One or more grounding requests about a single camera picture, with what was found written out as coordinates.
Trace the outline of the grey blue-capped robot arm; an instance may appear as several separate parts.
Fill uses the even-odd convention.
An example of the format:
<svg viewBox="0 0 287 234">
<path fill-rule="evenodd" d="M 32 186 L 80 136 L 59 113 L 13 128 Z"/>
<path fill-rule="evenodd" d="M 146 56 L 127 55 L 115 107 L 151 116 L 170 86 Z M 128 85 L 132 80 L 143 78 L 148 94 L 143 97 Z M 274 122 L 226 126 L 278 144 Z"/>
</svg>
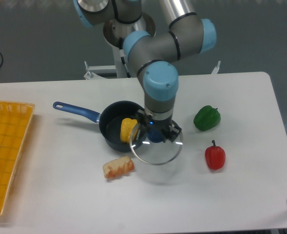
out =
<svg viewBox="0 0 287 234">
<path fill-rule="evenodd" d="M 217 32 L 209 19 L 201 19 L 189 0 L 159 2 L 168 32 L 150 33 L 139 0 L 76 0 L 81 21 L 89 26 L 110 26 L 111 45 L 123 50 L 130 73 L 145 94 L 142 124 L 154 142 L 174 141 L 181 129 L 172 120 L 178 72 L 173 62 L 213 48 Z"/>
</svg>

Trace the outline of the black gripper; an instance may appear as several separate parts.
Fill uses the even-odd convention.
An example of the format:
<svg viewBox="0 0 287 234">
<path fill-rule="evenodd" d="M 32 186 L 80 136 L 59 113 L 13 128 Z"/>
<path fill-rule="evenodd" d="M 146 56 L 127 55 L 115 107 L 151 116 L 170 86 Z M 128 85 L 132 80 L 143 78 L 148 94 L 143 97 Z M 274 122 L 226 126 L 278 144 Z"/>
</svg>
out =
<svg viewBox="0 0 287 234">
<path fill-rule="evenodd" d="M 173 109 L 164 113 L 152 112 L 149 109 L 138 109 L 135 118 L 141 128 L 145 128 L 146 135 L 151 142 L 174 142 L 182 129 L 172 120 L 172 114 Z"/>
</svg>

